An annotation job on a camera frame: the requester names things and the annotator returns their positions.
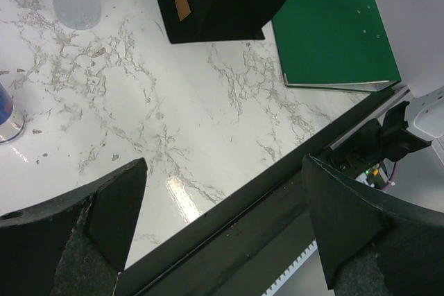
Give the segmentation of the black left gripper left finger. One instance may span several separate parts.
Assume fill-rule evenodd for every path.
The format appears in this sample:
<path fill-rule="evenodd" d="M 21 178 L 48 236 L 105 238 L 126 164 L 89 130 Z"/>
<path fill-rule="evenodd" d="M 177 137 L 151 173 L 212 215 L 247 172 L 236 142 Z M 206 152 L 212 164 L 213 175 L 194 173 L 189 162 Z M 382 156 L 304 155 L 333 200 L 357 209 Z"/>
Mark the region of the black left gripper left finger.
<path fill-rule="evenodd" d="M 144 197 L 135 159 L 103 177 L 1 216 L 2 295 L 113 295 Z"/>

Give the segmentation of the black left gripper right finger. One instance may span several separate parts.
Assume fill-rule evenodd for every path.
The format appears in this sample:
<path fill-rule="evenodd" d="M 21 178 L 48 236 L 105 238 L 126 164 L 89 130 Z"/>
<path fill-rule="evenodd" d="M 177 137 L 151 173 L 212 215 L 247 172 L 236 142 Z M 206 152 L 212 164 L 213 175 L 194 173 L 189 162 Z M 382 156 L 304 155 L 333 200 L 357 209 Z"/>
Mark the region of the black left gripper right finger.
<path fill-rule="evenodd" d="M 443 214 L 353 180 L 307 155 L 302 179 L 335 295 L 442 295 Z"/>

